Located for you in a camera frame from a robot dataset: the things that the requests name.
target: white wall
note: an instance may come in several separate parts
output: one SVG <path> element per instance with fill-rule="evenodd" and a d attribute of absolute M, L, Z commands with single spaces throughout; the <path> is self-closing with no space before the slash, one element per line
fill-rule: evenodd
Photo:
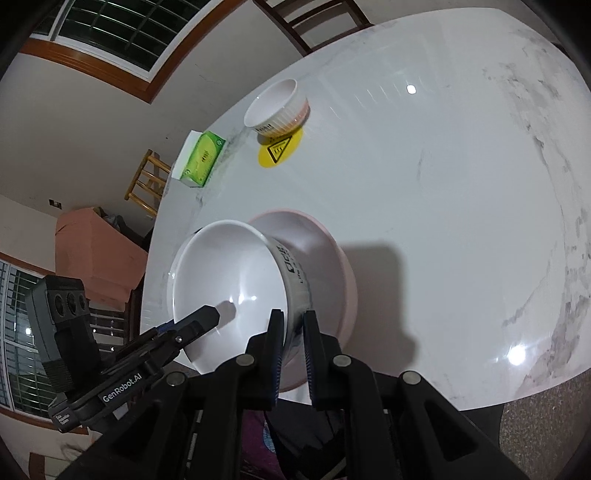
<path fill-rule="evenodd" d="M 0 195 L 0 252 L 55 271 L 56 219 Z"/>
<path fill-rule="evenodd" d="M 1 414 L 0 436 L 27 476 L 29 453 L 72 461 L 75 456 L 70 447 L 86 450 L 92 439 L 90 435 L 60 433 L 57 430 L 35 427 Z"/>
<path fill-rule="evenodd" d="M 123 200 L 147 149 L 171 164 L 205 129 L 300 55 L 248 1 L 216 26 L 152 105 L 57 63 L 19 54 L 0 82 L 0 194 L 40 212 L 100 205 L 139 233 L 151 221 Z"/>

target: floor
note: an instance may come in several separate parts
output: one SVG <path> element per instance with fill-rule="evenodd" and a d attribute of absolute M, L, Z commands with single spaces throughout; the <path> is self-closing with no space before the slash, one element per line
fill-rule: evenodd
<path fill-rule="evenodd" d="M 554 480 L 591 424 L 591 370 L 505 405 L 501 450 L 531 480 Z"/>

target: small white bowl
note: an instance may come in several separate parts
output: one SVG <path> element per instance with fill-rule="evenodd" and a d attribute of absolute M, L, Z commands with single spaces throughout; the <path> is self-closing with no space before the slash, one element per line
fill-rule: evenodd
<path fill-rule="evenodd" d="M 266 331 L 272 309 L 285 313 L 284 357 L 291 352 L 296 322 L 311 301 L 303 270 L 284 245 L 222 220 L 194 234 L 174 263 L 175 322 L 205 304 L 220 313 L 218 327 L 185 347 L 200 373 L 244 353 L 249 338 Z"/>
<path fill-rule="evenodd" d="M 310 105 L 297 81 L 285 79 L 263 90 L 244 115 L 244 125 L 264 137 L 280 137 L 299 127 Z"/>

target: wooden chair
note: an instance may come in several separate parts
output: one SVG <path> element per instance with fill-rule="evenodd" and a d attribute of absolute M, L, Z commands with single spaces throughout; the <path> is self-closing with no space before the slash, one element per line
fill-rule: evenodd
<path fill-rule="evenodd" d="M 364 28 L 372 26 L 363 11 L 355 3 L 355 0 L 329 0 L 326 3 L 302 13 L 292 20 L 287 20 L 287 17 L 289 17 L 289 15 L 293 14 L 295 11 L 300 10 L 303 5 L 310 3 L 311 0 L 282 0 L 274 7 L 270 6 L 267 3 L 267 0 L 254 0 L 254 2 L 261 10 L 263 10 L 263 12 L 265 12 L 271 21 L 287 36 L 287 38 L 291 40 L 294 47 L 297 48 L 297 50 L 303 56 L 309 55 L 313 51 L 318 50 L 319 48 L 322 48 L 325 45 L 334 42 L 335 40 L 346 37 L 351 33 L 355 33 L 359 30 L 363 30 Z M 335 9 L 339 6 L 345 7 L 346 12 L 353 18 L 356 27 L 329 38 L 318 45 L 308 45 L 308 43 L 306 43 L 306 41 L 296 31 L 296 29 L 302 27 L 305 22 L 312 22 L 313 17 L 318 18 L 319 16 L 321 17 L 320 14 L 329 14 L 331 9 Z"/>
<path fill-rule="evenodd" d="M 148 162 L 150 162 L 153 166 L 153 173 L 146 170 Z M 144 159 L 139 164 L 134 178 L 131 180 L 129 188 L 125 193 L 125 200 L 129 200 L 131 198 L 135 203 L 144 208 L 153 217 L 155 217 L 158 213 L 158 205 L 160 205 L 160 200 L 162 200 L 162 195 L 164 193 L 164 186 L 166 185 L 166 179 L 162 179 L 158 175 L 160 170 L 164 170 L 167 174 L 170 174 L 170 167 L 160 160 L 160 155 L 158 155 L 156 152 L 148 150 L 146 155 L 144 155 Z M 142 175 L 148 179 L 146 183 L 139 179 Z M 133 193 L 135 186 L 142 188 L 150 195 L 154 196 L 154 207 Z"/>

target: white bowl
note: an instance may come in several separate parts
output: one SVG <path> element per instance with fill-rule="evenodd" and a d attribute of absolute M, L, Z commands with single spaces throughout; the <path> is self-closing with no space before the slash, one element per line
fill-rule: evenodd
<path fill-rule="evenodd" d="M 279 137 L 299 127 L 309 110 L 297 81 L 281 80 L 254 99 L 244 115 L 244 125 L 265 137 Z"/>
<path fill-rule="evenodd" d="M 186 242 L 173 266 L 175 322 L 202 305 L 215 306 L 218 327 L 185 347 L 202 374 L 244 353 L 248 339 L 267 330 L 272 309 L 285 313 L 284 360 L 294 330 L 311 306 L 306 277 L 288 248 L 234 220 L 211 223 Z"/>
<path fill-rule="evenodd" d="M 343 348 L 357 318 L 357 285 L 345 253 L 328 230 L 315 218 L 297 210 L 272 210 L 249 222 L 265 236 L 290 249 L 306 272 L 312 308 L 320 331 L 335 336 Z M 301 335 L 294 338 L 291 361 L 281 368 L 280 390 L 305 383 L 306 358 Z"/>

